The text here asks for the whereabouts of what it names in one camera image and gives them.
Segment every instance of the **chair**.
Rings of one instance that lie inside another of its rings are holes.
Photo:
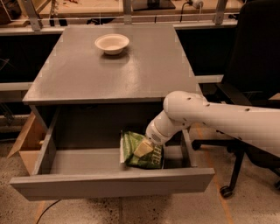
[[[280,93],[279,9],[279,0],[254,0],[242,6],[226,72],[222,82],[215,84],[215,97],[205,95],[209,101],[279,108],[270,100],[271,96]],[[194,140],[192,147],[197,150],[202,144],[227,146],[227,151],[236,155],[230,185],[220,189],[224,198],[233,194],[245,153],[254,165],[271,169],[280,176],[279,157],[238,139]],[[280,189],[280,181],[275,187]]]

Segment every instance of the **gray table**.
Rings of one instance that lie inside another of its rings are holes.
[[[107,33],[129,38],[122,54],[107,56],[95,47]],[[120,131],[144,134],[174,90],[200,93],[172,25],[66,28],[24,98],[46,130],[45,141],[32,176],[10,183],[28,200],[205,191],[214,170],[192,166],[186,135],[171,154],[166,147],[172,157],[164,157],[162,170],[119,162]],[[176,161],[175,151],[182,151]]]
[[[108,33],[130,40],[118,56],[107,56],[95,46]],[[154,102],[174,90],[200,93],[171,24],[70,27],[24,103]]]

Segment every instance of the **chair wheel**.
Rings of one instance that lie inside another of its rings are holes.
[[[196,142],[195,140],[192,142],[192,148],[196,151],[201,147],[201,143]]]
[[[275,188],[280,191],[280,180],[275,183]]]
[[[227,199],[233,195],[233,191],[229,188],[228,185],[225,185],[220,189],[220,194],[224,199]]]

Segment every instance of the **chair base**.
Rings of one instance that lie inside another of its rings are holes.
[[[232,177],[231,177],[231,180],[230,180],[230,184],[225,185],[220,189],[220,195],[224,199],[228,199],[231,196],[233,196],[233,194],[234,194],[234,189],[235,189],[235,186],[236,186],[236,182],[237,182],[237,179],[238,179],[240,169],[242,167],[242,161],[243,161],[245,153],[248,155],[248,158],[250,159],[250,161],[254,165],[260,166],[262,168],[269,168],[276,175],[278,175],[280,177],[280,172],[277,169],[277,168],[280,167],[280,159],[279,158],[277,160],[275,160],[276,159],[275,156],[273,156],[273,155],[271,155],[267,152],[264,152],[262,150],[259,150],[259,149],[255,148],[251,145],[248,145],[244,142],[241,142],[237,139],[193,140],[192,141],[192,148],[194,150],[198,150],[202,144],[226,146],[227,147],[227,152],[234,153],[236,155],[236,160],[234,162],[234,169],[233,169]],[[263,154],[265,154],[265,159],[267,159],[266,163],[263,160],[259,161],[256,158],[256,154],[259,153],[260,151],[262,152],[262,156],[263,156]],[[280,181],[275,183],[275,188],[277,190],[280,190]]]

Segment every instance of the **green snack bag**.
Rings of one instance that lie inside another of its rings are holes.
[[[121,140],[121,155],[123,161],[128,166],[135,166],[144,169],[161,169],[164,158],[163,147],[160,145],[153,145],[153,150],[142,157],[134,155],[134,151],[145,140],[144,135],[140,135],[131,131],[122,133]]]

